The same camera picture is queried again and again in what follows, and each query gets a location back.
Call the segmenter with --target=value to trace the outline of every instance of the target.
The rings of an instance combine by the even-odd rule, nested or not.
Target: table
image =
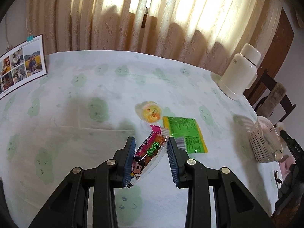
[[[0,177],[20,228],[72,168],[97,167],[128,136],[140,146],[150,129],[134,107],[145,101],[159,104],[165,116],[195,118],[209,152],[189,156],[206,167],[229,167],[269,215],[274,211],[279,165],[255,160],[246,127],[257,116],[244,96],[233,101],[221,92],[218,75],[124,51],[61,52],[46,62],[48,75],[0,100]],[[137,185],[115,195],[120,227],[184,227],[188,190],[175,187],[166,154]]]

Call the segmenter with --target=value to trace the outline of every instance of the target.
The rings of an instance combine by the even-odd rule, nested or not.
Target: thermos
[[[245,44],[241,52],[235,54],[218,82],[223,93],[230,99],[238,100],[257,79],[257,65],[260,58],[261,53],[256,48]]]

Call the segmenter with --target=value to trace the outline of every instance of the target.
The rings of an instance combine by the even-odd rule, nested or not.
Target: metal screw
[[[80,169],[79,167],[75,167],[75,168],[72,170],[72,172],[73,172],[74,174],[78,174],[79,172],[81,172],[81,169]]]
[[[107,161],[107,165],[114,165],[116,163],[116,161],[114,159],[109,159]]]
[[[230,173],[230,170],[229,170],[228,168],[226,168],[226,167],[223,167],[223,168],[222,168],[222,173],[224,173],[224,174],[229,174],[229,173]]]
[[[188,159],[187,164],[194,165],[196,164],[196,161],[194,159]]]

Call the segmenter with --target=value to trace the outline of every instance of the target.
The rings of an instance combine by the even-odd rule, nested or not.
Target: green snack package
[[[194,118],[163,117],[164,127],[170,130],[178,148],[188,153],[207,153],[200,127]]]

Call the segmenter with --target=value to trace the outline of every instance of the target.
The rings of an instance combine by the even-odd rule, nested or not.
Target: chair backrest
[[[264,73],[262,74],[261,78],[259,79],[259,81],[257,82],[256,86],[254,87],[254,89],[252,90],[252,92],[249,94],[248,96],[248,100],[253,96],[253,94],[255,93],[255,91],[257,90],[257,88],[259,87],[259,85],[261,83],[263,83],[270,91],[275,87],[275,85],[277,84],[277,82],[271,78],[268,74],[267,74],[268,70],[266,69],[264,71]],[[261,99],[259,101],[259,103],[256,105],[256,108],[258,106],[260,106],[261,104],[263,104],[266,100],[266,97]],[[292,105],[289,98],[287,97],[287,95],[285,95],[283,97],[283,99],[280,102],[281,106],[283,107],[284,111],[286,112],[286,114],[280,119],[279,122],[282,122],[292,111],[293,109],[296,107],[296,105]]]

